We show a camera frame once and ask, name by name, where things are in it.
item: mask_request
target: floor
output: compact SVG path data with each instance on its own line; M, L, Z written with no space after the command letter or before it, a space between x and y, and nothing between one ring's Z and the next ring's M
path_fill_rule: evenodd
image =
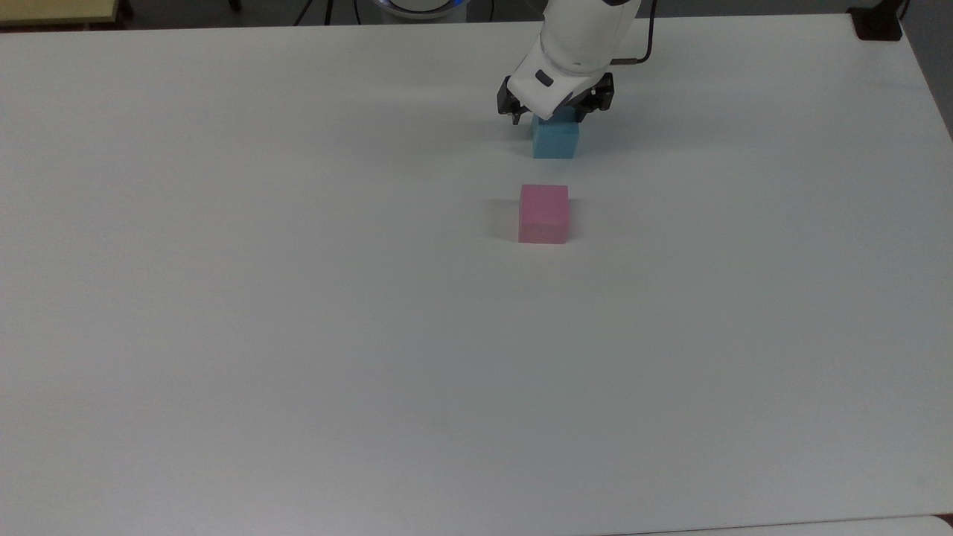
M129 29L221 28L241 26L290 26L307 0L243 0L241 12L232 12L228 0L131 0L135 18ZM313 0L301 19L302 26L324 22L327 2ZM496 1L495 21L541 18L546 0L471 0L468 20L487 21ZM750 15L783 13L843 13L851 6L873 6L876 0L659 0L659 17ZM643 0L639 16L647 16ZM373 0L337 0L331 24L356 24L355 6L364 24L379 24ZM933 91L946 128L953 133L953 0L911 0L904 28L923 74Z

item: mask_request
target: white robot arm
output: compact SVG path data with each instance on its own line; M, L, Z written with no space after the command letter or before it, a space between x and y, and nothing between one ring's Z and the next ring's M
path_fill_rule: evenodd
M497 94L500 113L519 122L533 112L549 119L561 106L576 108L577 121L612 103L606 72L641 0L550 0L542 30Z

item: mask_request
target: cube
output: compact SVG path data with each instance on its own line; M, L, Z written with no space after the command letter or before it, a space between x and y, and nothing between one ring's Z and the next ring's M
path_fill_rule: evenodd
M519 194L519 241L564 244L569 239L569 187L524 184Z
M576 110L563 107L543 121L533 116L533 158L572 158L579 141Z

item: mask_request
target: white table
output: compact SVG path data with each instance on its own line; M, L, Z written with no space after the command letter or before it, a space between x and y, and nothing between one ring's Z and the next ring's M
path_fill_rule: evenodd
M906 41L661 20L536 161L494 97L537 28L0 35L3 533L953 509L953 144ZM513 241L522 183L569 185L568 244Z

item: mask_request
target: black cable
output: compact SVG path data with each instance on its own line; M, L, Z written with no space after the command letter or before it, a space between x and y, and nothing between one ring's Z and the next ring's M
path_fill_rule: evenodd
M335 0L328 0L328 6L324 9L324 26L331 26L331 9L335 5Z
M652 55L652 36L655 34L655 12L658 6L659 0L652 0L652 10L649 11L649 39L645 46L645 55L640 58L615 58L609 62L609 65L637 65L639 63L645 63L649 60L649 56Z
M297 26L301 24L301 19L303 19L304 14L308 12L308 8L311 6L312 1L313 0L308 0L307 2L305 2L304 8L301 10L301 13L298 14L298 18L294 20L294 24L292 26Z

